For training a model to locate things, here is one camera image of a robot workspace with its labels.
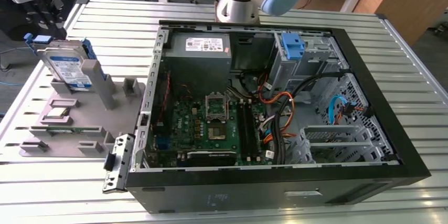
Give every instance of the gray floor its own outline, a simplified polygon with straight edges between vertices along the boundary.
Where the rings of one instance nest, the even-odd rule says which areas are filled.
[[[24,42],[11,41],[0,31],[0,52],[12,48],[27,47]],[[11,63],[7,72],[0,71],[0,81],[7,83],[25,83],[39,62],[29,49],[17,49],[0,55],[1,62]],[[0,83],[0,113],[5,113],[19,94],[21,86],[8,86]]]
[[[436,37],[432,31],[427,31],[412,46],[412,50],[441,86],[448,90],[448,38]]]

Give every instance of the case bracket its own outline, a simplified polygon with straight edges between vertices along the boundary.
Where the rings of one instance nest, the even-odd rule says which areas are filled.
[[[121,135],[115,139],[112,153],[107,155],[104,161],[104,169],[107,170],[103,186],[104,194],[128,191],[124,185],[129,172],[133,142],[133,134]]]

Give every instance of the green motherboard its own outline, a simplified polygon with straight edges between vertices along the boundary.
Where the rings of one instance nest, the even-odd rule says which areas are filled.
[[[179,167],[179,158],[183,153],[191,151],[236,152],[235,165],[263,165],[265,160],[261,155],[256,158],[241,158],[240,133],[239,133],[239,102],[228,101],[223,108],[223,102],[209,100],[208,112],[217,114],[227,111],[225,120],[207,120],[205,100],[180,100],[175,102],[171,136],[160,138],[163,143],[159,153],[159,165],[161,167]],[[260,149],[260,137],[257,133],[259,115],[264,114],[264,105],[251,104],[253,126],[245,125],[255,131],[257,151]]]

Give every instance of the small circuit board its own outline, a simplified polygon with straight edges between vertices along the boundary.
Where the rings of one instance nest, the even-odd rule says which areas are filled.
[[[156,144],[160,150],[159,164],[161,167],[180,167],[179,160],[185,159],[187,153],[205,151],[236,153],[233,165],[263,165],[268,162],[261,157],[260,137],[257,133],[259,116],[264,113],[263,104],[247,104],[251,109],[253,126],[244,125],[251,131],[253,153],[248,157],[241,155],[244,143],[240,141],[239,108],[243,107],[236,101],[225,102],[220,107],[219,102],[209,103],[208,109],[215,114],[225,112],[227,118],[207,120],[205,100],[180,100],[175,103],[172,116],[172,129],[169,137],[157,137]]]

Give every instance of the white table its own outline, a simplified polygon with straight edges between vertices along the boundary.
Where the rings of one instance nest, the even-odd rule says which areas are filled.
[[[87,37],[115,80],[141,82],[152,62],[160,19],[213,21],[212,5],[89,0],[67,22],[71,39]],[[260,13],[263,24],[344,28],[367,63],[432,177],[352,206],[151,215],[129,193],[101,194],[103,160],[19,155],[52,92],[40,63],[0,124],[0,222],[12,223],[448,223],[448,101],[432,75],[387,20],[375,15],[292,11]]]

